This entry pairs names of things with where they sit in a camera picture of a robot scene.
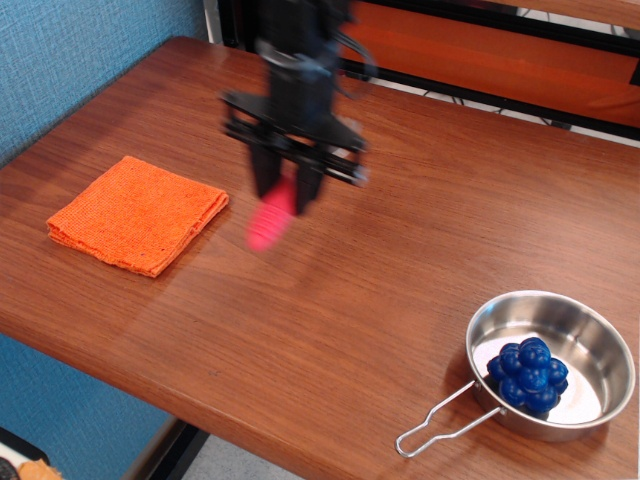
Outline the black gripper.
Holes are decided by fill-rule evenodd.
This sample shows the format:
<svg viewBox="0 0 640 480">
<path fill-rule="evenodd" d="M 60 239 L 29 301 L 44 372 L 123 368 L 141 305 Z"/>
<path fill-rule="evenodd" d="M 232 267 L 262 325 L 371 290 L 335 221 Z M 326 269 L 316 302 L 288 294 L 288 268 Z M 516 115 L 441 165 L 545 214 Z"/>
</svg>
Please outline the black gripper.
<svg viewBox="0 0 640 480">
<path fill-rule="evenodd" d="M 265 95 L 241 91 L 222 96 L 226 133 L 247 144 L 256 193 L 263 198 L 279 181 L 282 159 L 296 163 L 294 207 L 302 215 L 320 192 L 324 176 L 362 185 L 366 142 L 334 115 L 335 66 L 308 62 L 267 64 Z"/>
</svg>

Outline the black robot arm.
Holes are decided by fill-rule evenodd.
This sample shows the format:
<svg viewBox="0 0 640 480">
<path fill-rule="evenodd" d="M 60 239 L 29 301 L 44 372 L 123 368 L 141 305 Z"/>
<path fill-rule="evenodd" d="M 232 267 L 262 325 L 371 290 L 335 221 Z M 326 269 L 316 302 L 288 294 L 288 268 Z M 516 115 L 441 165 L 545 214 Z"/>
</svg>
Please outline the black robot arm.
<svg viewBox="0 0 640 480">
<path fill-rule="evenodd" d="M 370 76 L 377 65 L 342 30 L 353 19 L 347 1 L 264 1 L 259 13 L 255 47 L 267 67 L 267 93 L 226 93 L 226 132 L 248 146 L 261 199 L 275 191 L 282 162 L 296 164 L 292 212 L 301 215 L 325 177 L 365 181 L 360 155 L 366 142 L 333 111 L 340 49 L 359 54 Z"/>
</svg>

